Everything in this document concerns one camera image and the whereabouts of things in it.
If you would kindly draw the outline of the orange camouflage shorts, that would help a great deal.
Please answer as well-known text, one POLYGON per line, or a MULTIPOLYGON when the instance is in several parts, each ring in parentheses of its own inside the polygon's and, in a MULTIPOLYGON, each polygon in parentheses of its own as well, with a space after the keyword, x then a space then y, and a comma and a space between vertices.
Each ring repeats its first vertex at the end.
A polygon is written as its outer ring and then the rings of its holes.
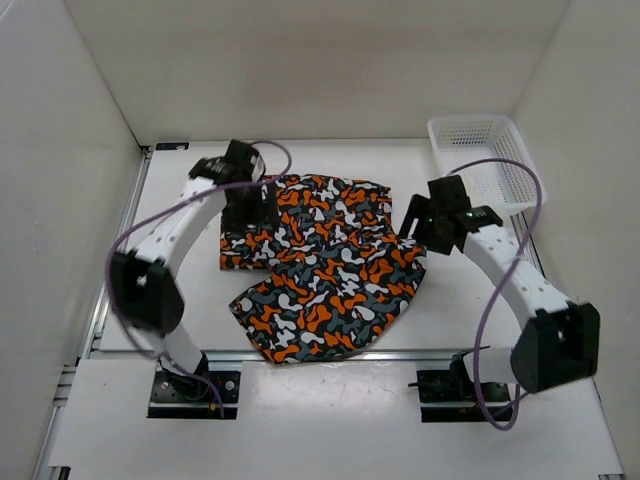
POLYGON ((232 315, 272 364, 366 348, 415 297, 425 248, 394 232, 388 186, 317 174, 274 184, 273 226, 221 224, 220 268, 269 274, 230 302, 232 315))

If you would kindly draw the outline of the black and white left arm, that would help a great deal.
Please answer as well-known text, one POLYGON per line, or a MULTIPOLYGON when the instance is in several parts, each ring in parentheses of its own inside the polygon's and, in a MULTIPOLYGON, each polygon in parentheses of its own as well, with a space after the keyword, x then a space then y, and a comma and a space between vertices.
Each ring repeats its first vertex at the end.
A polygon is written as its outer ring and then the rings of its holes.
POLYGON ((276 220, 275 188, 255 142, 232 140, 223 155, 198 160, 177 203, 139 222, 151 229, 126 251, 120 245, 129 235, 123 233, 105 265, 106 289, 123 332, 149 342, 143 355, 175 377, 175 388, 188 400, 206 395, 210 377, 204 352, 181 324, 185 304, 177 276, 217 216, 226 230, 238 233, 276 220))

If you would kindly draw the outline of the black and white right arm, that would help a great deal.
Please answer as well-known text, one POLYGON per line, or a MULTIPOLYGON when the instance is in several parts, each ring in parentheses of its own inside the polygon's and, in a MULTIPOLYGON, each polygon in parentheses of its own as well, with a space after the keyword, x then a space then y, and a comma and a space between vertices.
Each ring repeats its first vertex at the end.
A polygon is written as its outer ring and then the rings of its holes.
POLYGON ((459 250, 495 287, 513 312, 520 335, 511 347, 476 343, 452 362, 449 387, 470 400, 486 383, 520 386, 539 393, 596 374, 600 314, 559 291, 519 253, 519 242, 489 206, 474 207, 460 176, 433 180, 430 194, 412 196, 400 234, 429 252, 459 250))

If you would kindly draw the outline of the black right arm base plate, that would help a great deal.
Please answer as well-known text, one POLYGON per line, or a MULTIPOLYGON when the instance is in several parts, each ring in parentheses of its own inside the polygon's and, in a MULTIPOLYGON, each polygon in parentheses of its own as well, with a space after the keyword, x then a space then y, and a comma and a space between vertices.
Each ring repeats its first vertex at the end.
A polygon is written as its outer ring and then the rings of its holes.
MULTIPOLYGON (((463 380, 458 384, 449 371, 418 370, 416 380, 408 387, 417 389, 423 423, 486 422, 473 383, 463 380)), ((506 384, 483 383, 481 393, 489 413, 497 422, 511 420, 513 406, 506 384)))

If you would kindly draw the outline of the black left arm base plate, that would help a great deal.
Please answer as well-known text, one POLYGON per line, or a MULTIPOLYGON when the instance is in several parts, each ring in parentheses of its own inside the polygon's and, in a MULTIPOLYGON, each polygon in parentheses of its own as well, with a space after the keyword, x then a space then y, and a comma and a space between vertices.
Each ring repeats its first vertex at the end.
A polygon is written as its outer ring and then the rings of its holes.
POLYGON ((235 420, 238 414, 241 370, 209 367, 207 376, 218 397, 204 383, 156 367, 147 417, 151 419, 235 420))

